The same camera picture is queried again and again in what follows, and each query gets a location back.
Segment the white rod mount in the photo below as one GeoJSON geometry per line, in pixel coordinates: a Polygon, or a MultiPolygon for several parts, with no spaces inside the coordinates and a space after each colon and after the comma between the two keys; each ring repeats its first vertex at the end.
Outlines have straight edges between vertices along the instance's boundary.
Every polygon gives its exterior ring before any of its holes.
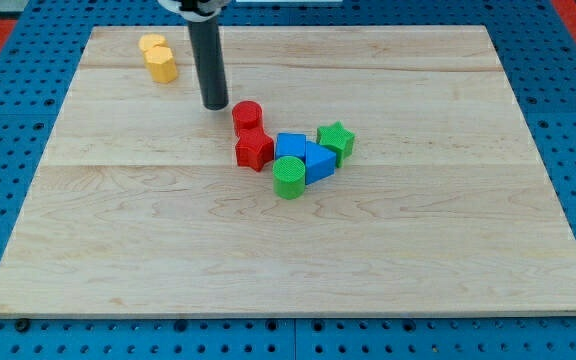
{"type": "Polygon", "coordinates": [[[228,0],[157,0],[165,10],[189,22],[205,22],[221,13],[228,0]]]}

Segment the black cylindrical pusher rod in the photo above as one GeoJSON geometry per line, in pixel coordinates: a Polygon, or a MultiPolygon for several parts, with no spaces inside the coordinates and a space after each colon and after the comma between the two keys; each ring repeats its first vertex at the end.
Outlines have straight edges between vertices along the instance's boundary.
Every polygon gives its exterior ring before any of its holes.
{"type": "Polygon", "coordinates": [[[216,17],[188,23],[203,106],[221,110],[229,103],[219,24],[216,17]]]}

